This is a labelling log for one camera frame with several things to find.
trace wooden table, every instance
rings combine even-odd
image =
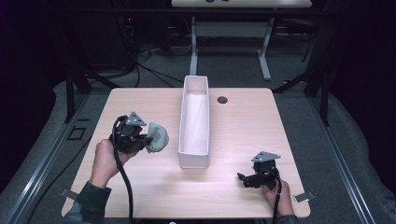
[[[125,164],[134,192],[136,218],[259,218],[272,209],[260,189],[246,189],[236,173],[253,175],[251,159],[260,151],[281,155],[280,176],[290,183],[291,194],[304,192],[289,142],[268,89],[209,89],[210,166],[182,169],[177,150],[182,89],[115,89],[107,100],[72,190],[80,192],[90,178],[95,145],[108,138],[114,121],[135,111],[145,122],[161,124],[170,137],[161,152],[144,149]],[[220,96],[228,98],[219,104]],[[120,174],[108,186],[112,193],[106,217],[128,217],[128,193]],[[67,199],[63,215],[73,201]],[[308,202],[293,202],[298,217],[310,213]]]

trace white plastic bin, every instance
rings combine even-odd
[[[181,168],[209,167],[209,108],[207,77],[186,76],[178,142]]]

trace hand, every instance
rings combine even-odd
[[[277,212],[280,216],[286,215],[294,215],[293,207],[291,206],[291,197],[290,197],[290,187],[288,182],[280,180],[282,184],[282,191],[279,198],[279,204],[277,205]],[[276,180],[276,186],[270,190],[266,185],[262,185],[262,191],[264,192],[265,198],[274,208],[275,199],[277,195],[277,185],[278,181]]]
[[[137,152],[119,152],[120,161],[123,164],[134,157]],[[98,188],[104,189],[108,180],[119,172],[116,160],[114,159],[114,149],[111,142],[107,139],[102,140],[96,145],[95,159],[93,160],[90,182]]]

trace gray sponge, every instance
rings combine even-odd
[[[151,122],[148,126],[148,135],[151,137],[151,143],[146,146],[148,152],[159,152],[163,150],[169,142],[168,132],[159,124]]]

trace person's arm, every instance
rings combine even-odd
[[[299,222],[297,216],[294,215],[294,210],[291,205],[290,186],[288,182],[284,180],[280,181],[282,184],[282,191],[279,198],[279,203],[277,205],[276,224],[298,224]],[[266,185],[262,185],[262,191],[264,192],[264,196],[273,208],[277,195],[277,185],[277,180],[276,186],[272,190],[268,189]]]
[[[121,163],[124,164],[136,154],[137,152],[119,152]],[[111,192],[106,186],[118,171],[111,142],[102,140],[96,145],[91,178],[77,196],[73,207],[64,216],[63,223],[104,223],[106,204]]]

